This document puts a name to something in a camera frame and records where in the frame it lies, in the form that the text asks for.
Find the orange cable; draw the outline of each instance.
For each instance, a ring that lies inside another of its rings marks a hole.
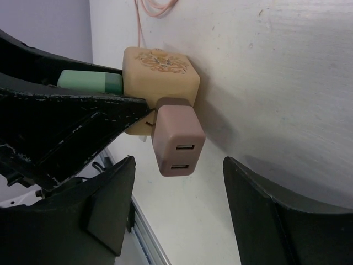
[[[147,10],[144,0],[140,0],[141,6],[145,13],[149,15],[152,18],[158,18],[161,15],[163,15],[167,10],[173,8],[175,4],[177,3],[178,0],[170,0],[167,4],[155,4],[152,0],[147,0],[148,4],[155,8],[159,9],[160,11],[157,13],[151,13],[150,11]],[[136,16],[137,16],[137,27],[138,27],[138,47],[141,45],[141,35],[142,35],[142,29],[141,29],[141,21],[140,21],[140,13],[138,10],[138,0],[135,0],[135,8],[136,8]]]

